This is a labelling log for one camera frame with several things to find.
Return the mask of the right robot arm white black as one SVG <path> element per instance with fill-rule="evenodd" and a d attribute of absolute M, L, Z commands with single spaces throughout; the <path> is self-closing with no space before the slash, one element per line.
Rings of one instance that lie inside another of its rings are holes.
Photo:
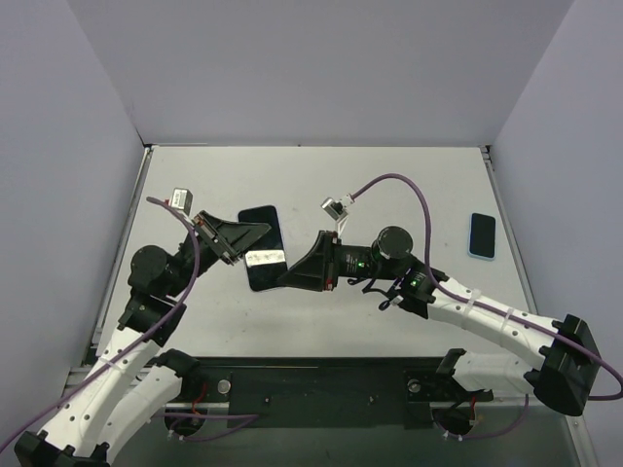
<path fill-rule="evenodd" d="M 278 284 L 314 292 L 334 290 L 340 278 L 364 292 L 387 280 L 379 308 L 397 306 L 424 319 L 454 325 L 505 349 L 503 355 L 452 350 L 435 373 L 437 391 L 456 398 L 478 390 L 534 396 L 549 409 L 582 415 L 599 366 L 598 348 L 585 321 L 531 314 L 500 304 L 444 272 L 428 270 L 402 228 L 383 229 L 371 246 L 344 245 L 337 233 L 319 232 L 311 251 Z"/>

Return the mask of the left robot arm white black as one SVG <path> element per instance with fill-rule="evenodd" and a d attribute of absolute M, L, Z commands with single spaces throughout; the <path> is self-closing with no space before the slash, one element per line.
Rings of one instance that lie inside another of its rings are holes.
<path fill-rule="evenodd" d="M 168 401 L 200 389 L 199 361 L 164 346 L 175 331 L 197 278 L 217 262 L 240 260 L 271 228 L 233 223 L 202 211 L 184 220 L 175 254 L 141 247 L 130 261 L 130 298 L 88 376 L 57 403 L 39 431 L 15 444 L 22 466 L 108 466 Z"/>

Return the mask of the phone in blue case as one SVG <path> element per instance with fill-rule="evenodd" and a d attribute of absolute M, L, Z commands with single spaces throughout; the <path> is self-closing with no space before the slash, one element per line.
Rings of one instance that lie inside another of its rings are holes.
<path fill-rule="evenodd" d="M 495 240 L 495 217 L 482 213 L 472 213 L 469 223 L 468 254 L 474 258 L 492 261 L 496 252 Z"/>

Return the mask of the aluminium front rail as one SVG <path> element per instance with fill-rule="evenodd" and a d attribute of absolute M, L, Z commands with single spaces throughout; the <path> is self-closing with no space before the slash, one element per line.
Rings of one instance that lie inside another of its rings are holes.
<path fill-rule="evenodd" d="M 179 376 L 165 367 L 153 365 L 145 370 L 120 372 L 106 365 L 102 368 L 91 368 L 87 374 L 85 370 L 80 373 L 70 374 L 65 384 L 62 396 L 77 397 L 85 394 L 91 397 L 102 391 L 106 396 L 113 394 L 113 400 L 119 402 L 123 394 L 130 389 L 136 388 L 140 382 L 145 382 L 150 374 L 156 376 L 156 370 L 165 370 L 171 373 L 171 377 L 179 383 L 180 387 L 174 391 L 172 401 L 183 403 L 206 403 L 227 401 L 232 392 L 232 382 L 229 375 L 220 374 L 216 370 L 206 366 L 197 366 L 191 370 L 183 371 Z"/>

